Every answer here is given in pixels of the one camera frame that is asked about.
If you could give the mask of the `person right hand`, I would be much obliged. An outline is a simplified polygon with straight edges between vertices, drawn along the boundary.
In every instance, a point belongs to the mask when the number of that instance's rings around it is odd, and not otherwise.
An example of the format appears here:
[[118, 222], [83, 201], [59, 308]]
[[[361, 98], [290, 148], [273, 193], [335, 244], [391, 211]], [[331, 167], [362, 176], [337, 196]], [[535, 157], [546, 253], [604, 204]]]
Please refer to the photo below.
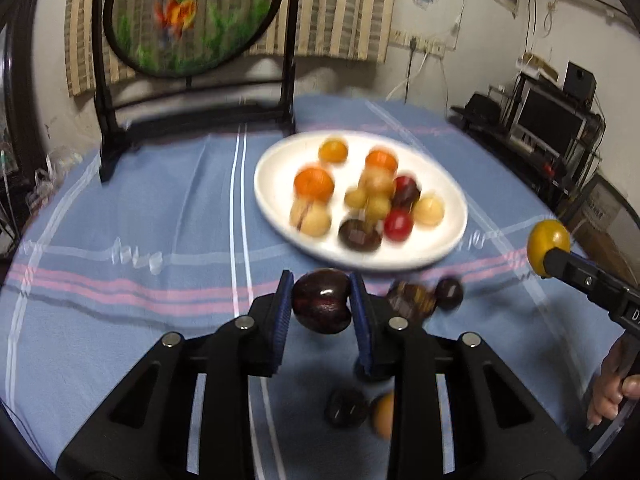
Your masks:
[[639, 375], [622, 373], [623, 353], [626, 348], [626, 341], [620, 336], [601, 363], [600, 374], [593, 382], [588, 405], [589, 428], [600, 425], [603, 419], [613, 420], [623, 400], [639, 399]]

